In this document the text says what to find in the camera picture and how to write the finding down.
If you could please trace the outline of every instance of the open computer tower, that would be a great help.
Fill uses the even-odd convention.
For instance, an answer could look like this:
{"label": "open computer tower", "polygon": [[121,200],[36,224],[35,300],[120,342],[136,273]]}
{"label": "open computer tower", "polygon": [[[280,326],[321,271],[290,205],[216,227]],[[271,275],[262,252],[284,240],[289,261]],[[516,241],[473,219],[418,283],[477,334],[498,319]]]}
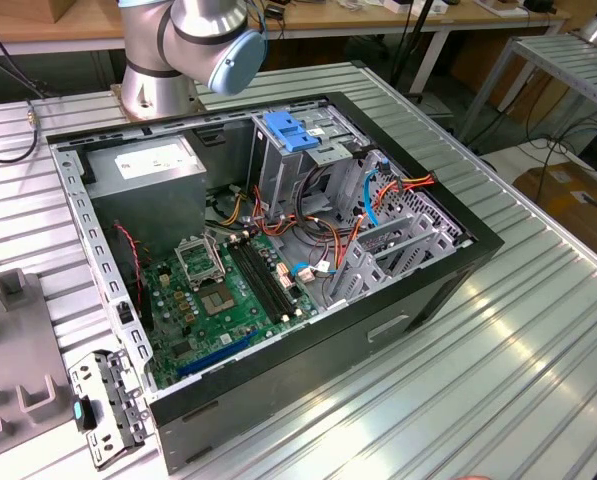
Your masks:
{"label": "open computer tower", "polygon": [[170,473],[428,321],[502,245],[344,95],[49,139],[117,351],[70,369],[105,468]]}

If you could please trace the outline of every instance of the aluminum extrusion workbench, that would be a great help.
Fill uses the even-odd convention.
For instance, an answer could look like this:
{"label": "aluminum extrusion workbench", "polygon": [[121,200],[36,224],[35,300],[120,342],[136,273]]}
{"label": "aluminum extrusion workbench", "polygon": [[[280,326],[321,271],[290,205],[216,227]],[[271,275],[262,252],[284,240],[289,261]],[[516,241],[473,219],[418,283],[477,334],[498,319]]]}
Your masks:
{"label": "aluminum extrusion workbench", "polygon": [[[504,240],[408,338],[215,449],[175,478],[591,478],[597,471],[597,257],[369,70],[258,75],[211,109],[339,90]],[[109,93],[37,103],[44,133],[124,122]],[[30,141],[0,105],[0,155]],[[37,272],[65,363],[115,341],[46,144],[0,166],[0,271]],[[155,438],[96,473],[73,422],[0,456],[0,478],[161,478]]]}
{"label": "aluminum extrusion workbench", "polygon": [[[465,140],[480,110],[489,99],[492,90],[513,60],[514,55],[527,60],[524,69],[525,75],[521,75],[522,78],[528,78],[531,71],[537,67],[565,83],[573,91],[578,92],[579,98],[563,114],[564,124],[570,121],[570,117],[575,114],[585,97],[597,104],[596,46],[590,45],[572,34],[511,38],[489,72],[476,98],[469,106],[458,135],[460,140]],[[510,94],[517,95],[521,87],[522,85],[519,83],[514,84],[509,90]],[[501,104],[499,108],[507,107],[510,101],[512,100],[503,100],[504,105]]]}

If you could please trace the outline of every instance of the blue pcie slot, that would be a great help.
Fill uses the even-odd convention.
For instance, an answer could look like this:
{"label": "blue pcie slot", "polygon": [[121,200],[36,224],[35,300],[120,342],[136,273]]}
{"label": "blue pcie slot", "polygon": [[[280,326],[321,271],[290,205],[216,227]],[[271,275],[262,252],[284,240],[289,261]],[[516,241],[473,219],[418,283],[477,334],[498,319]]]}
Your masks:
{"label": "blue pcie slot", "polygon": [[180,367],[176,369],[178,376],[184,377],[186,375],[191,375],[192,373],[199,372],[204,370],[205,368],[213,365],[214,363],[218,363],[221,360],[224,360],[227,357],[230,357],[234,353],[238,353],[241,350],[244,350],[249,346],[249,341],[258,335],[258,330],[255,332],[251,332],[246,337],[241,338],[237,342],[232,343],[231,345],[227,345],[220,350],[217,350],[213,353],[210,353],[206,357],[199,358],[198,360],[194,360],[193,362],[185,365],[184,367]]}

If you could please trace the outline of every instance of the gray plastic holder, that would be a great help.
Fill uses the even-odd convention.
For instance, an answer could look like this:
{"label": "gray plastic holder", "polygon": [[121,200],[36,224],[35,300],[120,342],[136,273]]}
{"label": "gray plastic holder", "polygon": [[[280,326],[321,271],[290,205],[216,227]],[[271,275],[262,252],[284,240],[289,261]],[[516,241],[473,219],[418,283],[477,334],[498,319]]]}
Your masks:
{"label": "gray plastic holder", "polygon": [[71,419],[70,398],[40,280],[0,273],[0,453]]}

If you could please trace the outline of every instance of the green motherboard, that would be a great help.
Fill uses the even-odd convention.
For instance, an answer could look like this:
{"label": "green motherboard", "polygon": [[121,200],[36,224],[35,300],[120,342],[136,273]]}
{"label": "green motherboard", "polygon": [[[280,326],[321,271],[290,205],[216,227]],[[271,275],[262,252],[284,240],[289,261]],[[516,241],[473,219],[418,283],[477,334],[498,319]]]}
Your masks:
{"label": "green motherboard", "polygon": [[[260,234],[247,243],[280,286],[276,264],[281,260],[269,239]],[[317,314],[314,303],[298,285],[290,289],[280,286],[283,301],[291,302],[298,315],[279,321],[269,308],[265,311],[263,305],[269,300],[265,303],[256,296],[252,288],[256,285],[251,285],[247,272],[238,267],[231,248],[224,243],[216,249],[225,270],[221,282],[192,288],[175,255],[144,271],[153,317],[153,328],[146,329],[154,351],[150,365],[159,388]],[[204,249],[187,252],[184,262],[187,274],[197,274],[212,265]]]}

